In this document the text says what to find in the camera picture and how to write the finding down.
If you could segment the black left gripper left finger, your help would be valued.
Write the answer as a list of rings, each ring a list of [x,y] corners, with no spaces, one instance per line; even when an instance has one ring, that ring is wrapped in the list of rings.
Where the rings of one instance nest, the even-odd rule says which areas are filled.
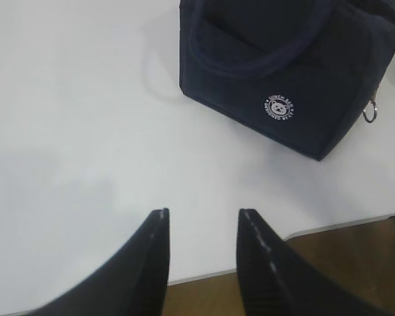
[[[104,265],[33,315],[161,315],[169,263],[169,210],[154,210]]]

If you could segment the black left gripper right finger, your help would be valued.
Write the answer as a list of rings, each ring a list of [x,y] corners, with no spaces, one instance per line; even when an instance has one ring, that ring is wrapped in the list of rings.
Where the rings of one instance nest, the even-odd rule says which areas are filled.
[[[246,315],[385,315],[321,274],[255,209],[241,209],[236,273]]]

